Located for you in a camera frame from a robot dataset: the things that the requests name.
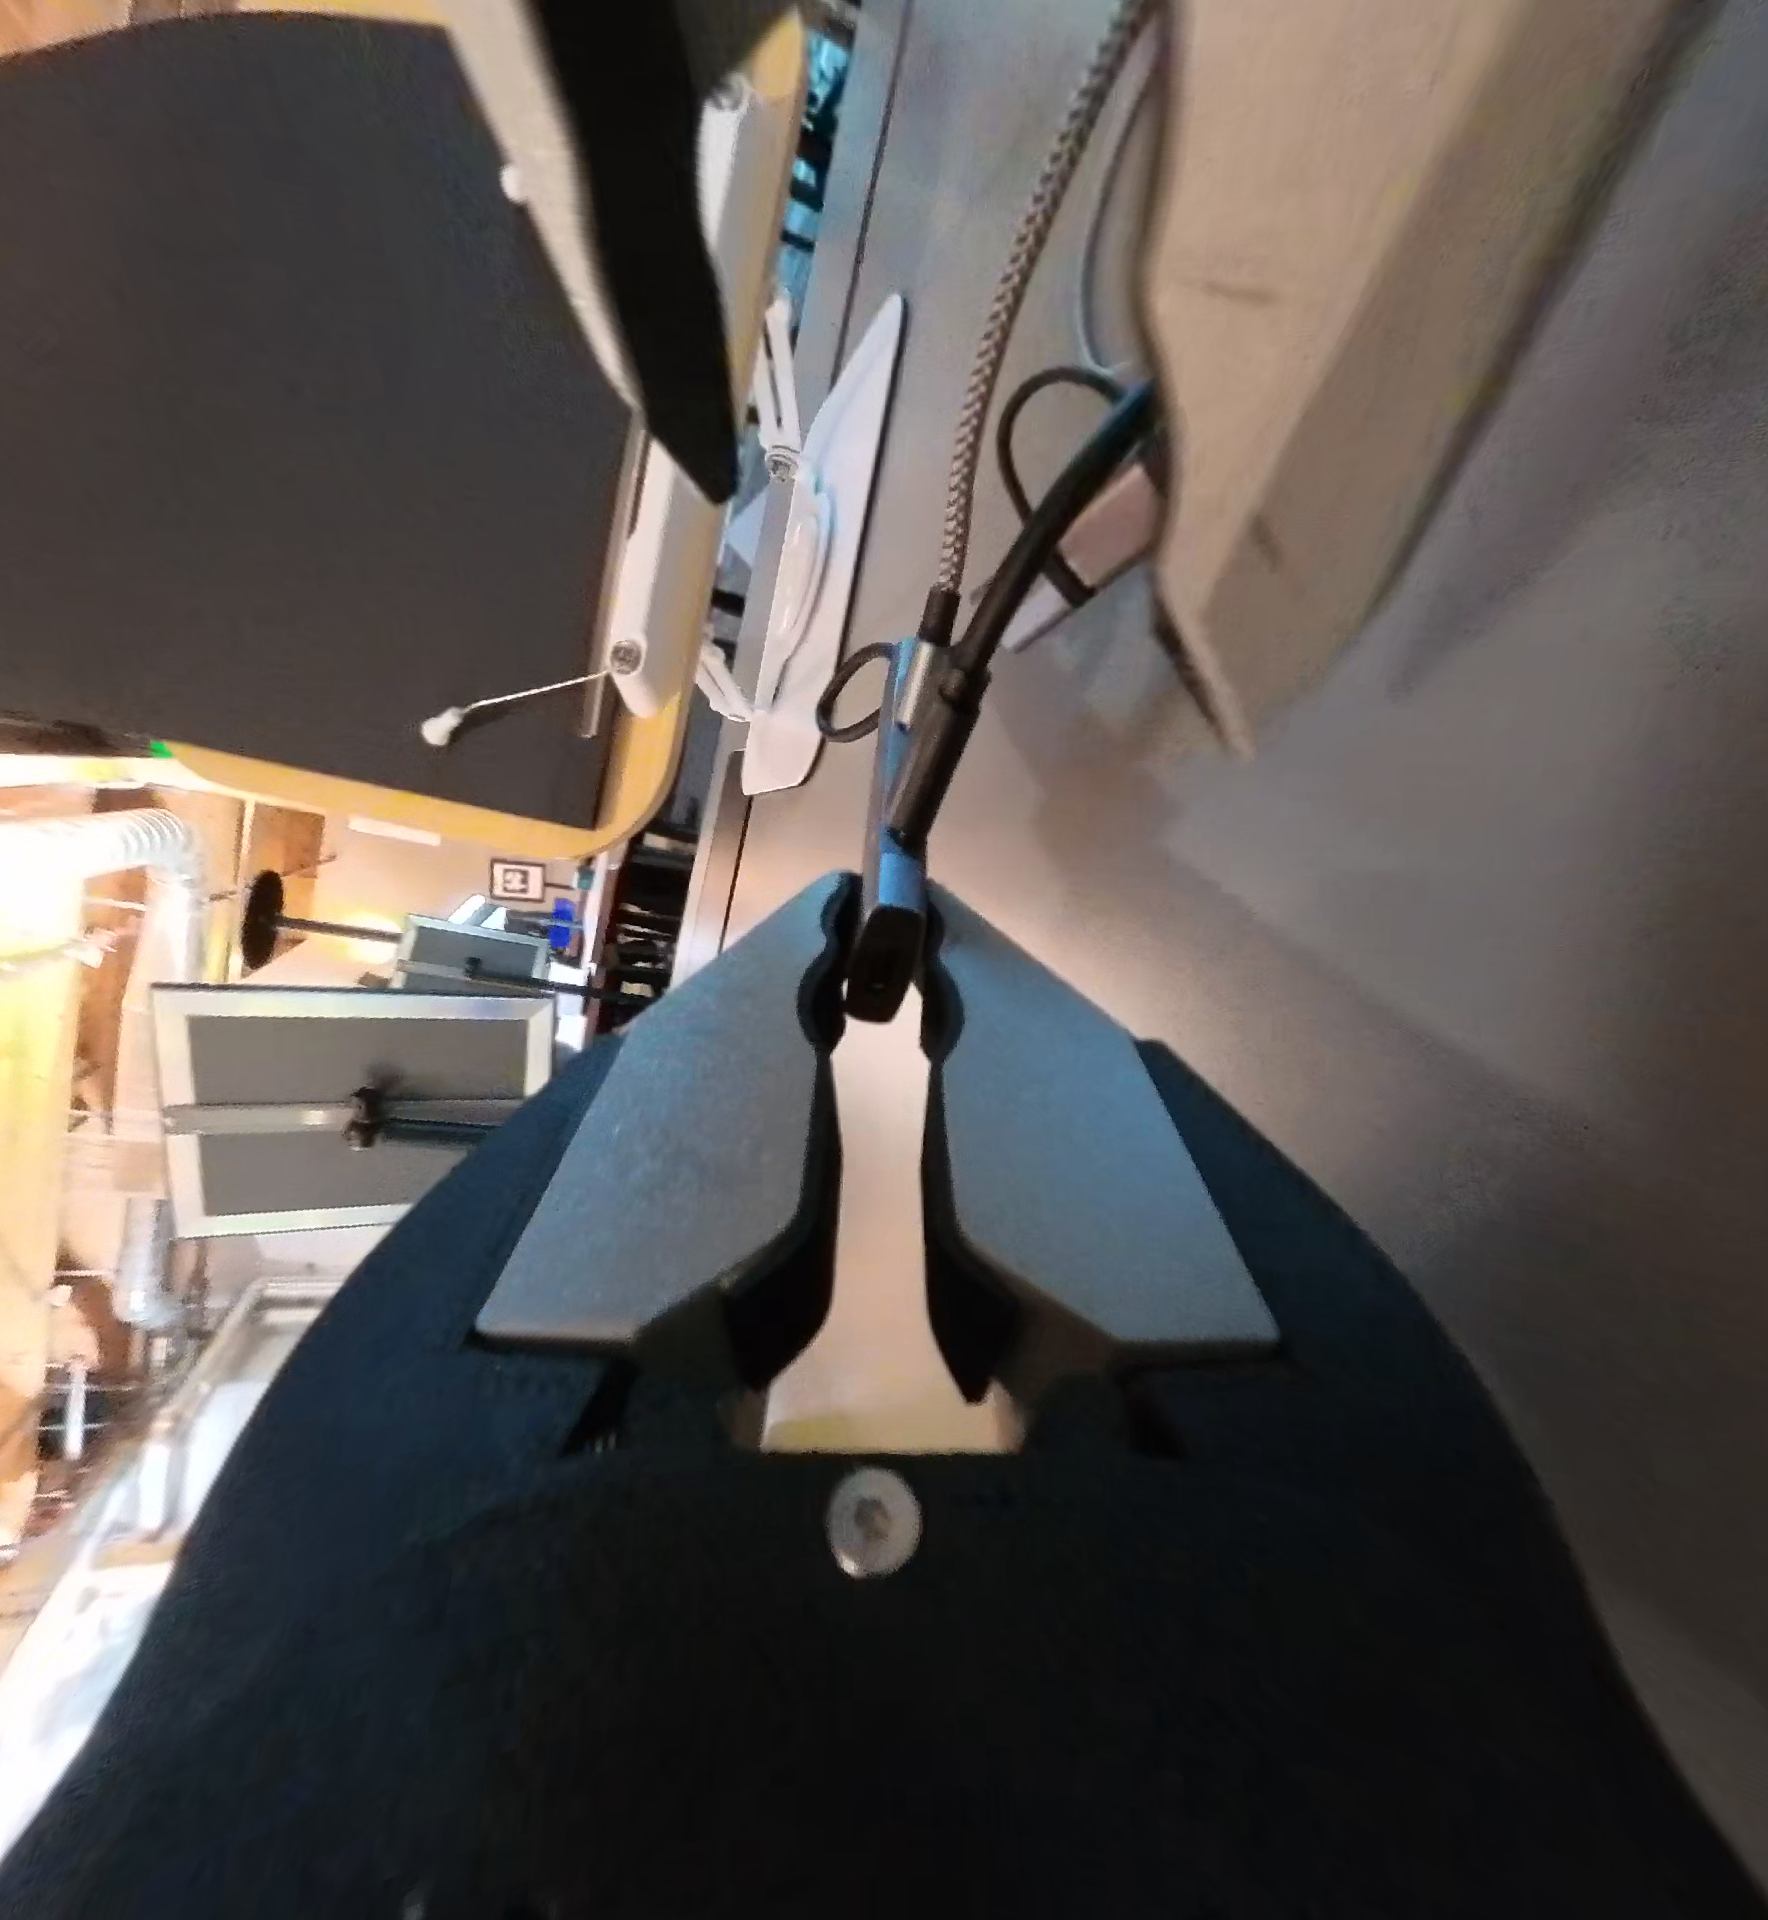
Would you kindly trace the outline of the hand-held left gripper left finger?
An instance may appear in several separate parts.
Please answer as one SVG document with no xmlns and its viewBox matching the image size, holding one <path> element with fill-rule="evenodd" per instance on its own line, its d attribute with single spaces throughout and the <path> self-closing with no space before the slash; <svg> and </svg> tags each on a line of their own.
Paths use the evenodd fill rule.
<svg viewBox="0 0 1768 1920">
<path fill-rule="evenodd" d="M 765 1392 L 833 1292 L 846 877 L 630 1022 L 476 1332 Z"/>
</svg>

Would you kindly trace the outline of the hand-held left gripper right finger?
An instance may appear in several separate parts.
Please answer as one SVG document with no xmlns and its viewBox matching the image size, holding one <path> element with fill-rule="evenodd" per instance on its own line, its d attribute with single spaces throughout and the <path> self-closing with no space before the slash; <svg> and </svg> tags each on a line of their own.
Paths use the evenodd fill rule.
<svg viewBox="0 0 1768 1920">
<path fill-rule="evenodd" d="M 919 1038 L 925 1307 L 964 1401 L 1279 1353 L 1139 1038 L 945 887 Z"/>
</svg>

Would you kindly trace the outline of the grey framed panel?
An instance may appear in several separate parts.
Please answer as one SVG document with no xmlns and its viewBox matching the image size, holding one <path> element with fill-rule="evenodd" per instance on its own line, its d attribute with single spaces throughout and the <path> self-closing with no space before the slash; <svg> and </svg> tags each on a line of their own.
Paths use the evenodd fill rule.
<svg viewBox="0 0 1768 1920">
<path fill-rule="evenodd" d="M 550 1077 L 550 996 L 153 989 L 183 1240 L 385 1229 Z"/>
</svg>

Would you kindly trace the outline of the black round stand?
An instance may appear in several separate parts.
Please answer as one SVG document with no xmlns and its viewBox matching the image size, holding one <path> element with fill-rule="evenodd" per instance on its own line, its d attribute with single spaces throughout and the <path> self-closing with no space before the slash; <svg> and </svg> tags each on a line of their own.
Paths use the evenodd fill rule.
<svg viewBox="0 0 1768 1920">
<path fill-rule="evenodd" d="M 579 1002 L 643 1007 L 643 993 L 567 983 L 553 974 L 553 946 L 506 925 L 407 917 L 403 929 L 352 925 L 286 911 L 285 877 L 259 871 L 246 896 L 238 923 L 243 968 L 259 974 L 285 937 L 335 937 L 344 944 L 392 946 L 392 974 L 383 979 L 400 993 L 449 996 L 570 996 Z"/>
</svg>

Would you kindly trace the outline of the small silver adapter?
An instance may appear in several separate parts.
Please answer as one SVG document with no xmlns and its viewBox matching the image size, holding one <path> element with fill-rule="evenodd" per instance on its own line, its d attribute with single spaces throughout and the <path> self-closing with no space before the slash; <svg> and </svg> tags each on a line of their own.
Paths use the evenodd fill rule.
<svg viewBox="0 0 1768 1920">
<path fill-rule="evenodd" d="M 1039 580 L 1019 604 L 1000 635 L 1007 655 L 1028 650 L 1039 635 L 1083 610 L 1125 571 L 1142 563 L 1158 540 L 1167 489 L 1161 438 L 1139 450 L 1118 477 L 1082 511 L 1052 550 Z"/>
</svg>

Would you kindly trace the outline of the black panel with yellow rim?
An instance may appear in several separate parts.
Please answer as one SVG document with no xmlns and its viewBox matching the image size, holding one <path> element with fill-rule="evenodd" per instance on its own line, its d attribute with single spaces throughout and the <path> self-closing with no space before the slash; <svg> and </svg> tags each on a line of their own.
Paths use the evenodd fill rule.
<svg viewBox="0 0 1768 1920">
<path fill-rule="evenodd" d="M 736 450 L 800 2 L 700 126 Z M 0 57 L 0 726 L 250 796 L 579 858 L 691 690 L 603 663 L 649 428 L 565 292 L 526 2 L 155 17 Z"/>
</svg>

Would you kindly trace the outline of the yellow box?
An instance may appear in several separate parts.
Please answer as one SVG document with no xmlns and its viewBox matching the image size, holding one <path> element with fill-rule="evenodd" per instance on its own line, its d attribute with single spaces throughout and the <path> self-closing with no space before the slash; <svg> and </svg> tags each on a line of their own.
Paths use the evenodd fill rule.
<svg viewBox="0 0 1768 1920">
<path fill-rule="evenodd" d="M 1717 2 L 1161 2 L 1157 610 L 1254 755 L 1394 587 Z"/>
</svg>

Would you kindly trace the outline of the black flat object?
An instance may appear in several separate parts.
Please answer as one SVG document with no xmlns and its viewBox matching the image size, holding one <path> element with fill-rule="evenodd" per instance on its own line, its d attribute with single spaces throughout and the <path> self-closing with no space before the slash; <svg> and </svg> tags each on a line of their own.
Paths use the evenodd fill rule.
<svg viewBox="0 0 1768 1920">
<path fill-rule="evenodd" d="M 528 2 L 579 193 L 562 280 L 628 408 L 697 493 L 739 484 L 727 307 L 700 126 L 794 2 Z"/>
</svg>

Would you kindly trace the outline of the silver ventilation duct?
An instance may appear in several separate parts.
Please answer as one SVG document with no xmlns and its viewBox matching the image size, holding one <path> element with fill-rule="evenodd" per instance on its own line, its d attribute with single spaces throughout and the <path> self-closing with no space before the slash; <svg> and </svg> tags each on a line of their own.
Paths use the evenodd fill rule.
<svg viewBox="0 0 1768 1920">
<path fill-rule="evenodd" d="M 0 905 L 40 907 L 116 871 L 143 871 L 149 893 L 183 917 L 208 905 L 201 840 L 167 808 L 0 822 Z"/>
</svg>

